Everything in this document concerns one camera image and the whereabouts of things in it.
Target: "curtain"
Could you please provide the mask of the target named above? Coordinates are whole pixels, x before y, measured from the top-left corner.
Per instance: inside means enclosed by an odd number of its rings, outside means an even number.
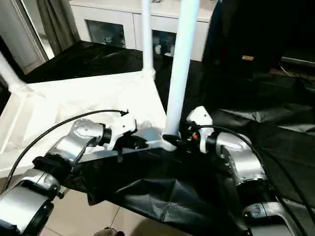
[[[55,55],[76,42],[62,0],[37,0],[48,42]]]

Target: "floor tile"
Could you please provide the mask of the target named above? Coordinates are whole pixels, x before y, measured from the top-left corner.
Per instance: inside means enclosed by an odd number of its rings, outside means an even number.
[[[117,231],[123,231],[126,236],[189,236],[122,207],[112,227]]]
[[[89,206],[86,194],[73,190],[54,204],[46,227],[62,236],[93,236],[110,226],[119,208],[107,201]]]
[[[54,231],[51,231],[50,229],[44,228],[43,231],[40,233],[40,236],[62,236],[62,235],[55,233]]]

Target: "white metal pole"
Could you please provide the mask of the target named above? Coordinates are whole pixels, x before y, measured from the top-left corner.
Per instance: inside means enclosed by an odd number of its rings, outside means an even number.
[[[181,0],[164,134],[178,134],[200,0]]]
[[[9,90],[15,90],[23,87],[25,83],[19,79],[10,64],[0,52],[0,74],[9,86]]]
[[[143,72],[154,75],[151,0],[142,0]]]

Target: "black plastic sheet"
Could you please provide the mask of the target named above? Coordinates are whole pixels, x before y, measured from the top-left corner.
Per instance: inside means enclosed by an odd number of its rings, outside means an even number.
[[[156,85],[167,107],[172,59],[155,60]],[[26,76],[28,83],[138,71],[142,53],[79,42]],[[315,206],[315,86],[311,80],[212,68],[192,61],[182,119],[203,105],[214,124],[250,137],[277,157]],[[310,235],[315,228],[278,166],[262,155],[272,178]],[[160,149],[78,165],[65,186],[109,200],[193,235],[233,235],[209,155]]]

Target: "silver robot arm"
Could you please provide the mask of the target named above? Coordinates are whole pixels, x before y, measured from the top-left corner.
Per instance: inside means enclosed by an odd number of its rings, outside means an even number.
[[[187,117],[197,125],[212,124],[204,107],[197,107]],[[236,186],[243,217],[253,236],[298,236],[300,231],[276,196],[270,191],[265,171],[251,148],[237,136],[212,128],[198,130],[200,151],[214,148],[225,160]]]
[[[122,136],[136,132],[135,119],[127,114],[109,127],[88,119],[77,120],[69,134],[54,144],[34,169],[0,195],[0,235],[37,236],[45,226],[61,182],[80,161],[87,147],[112,150]]]

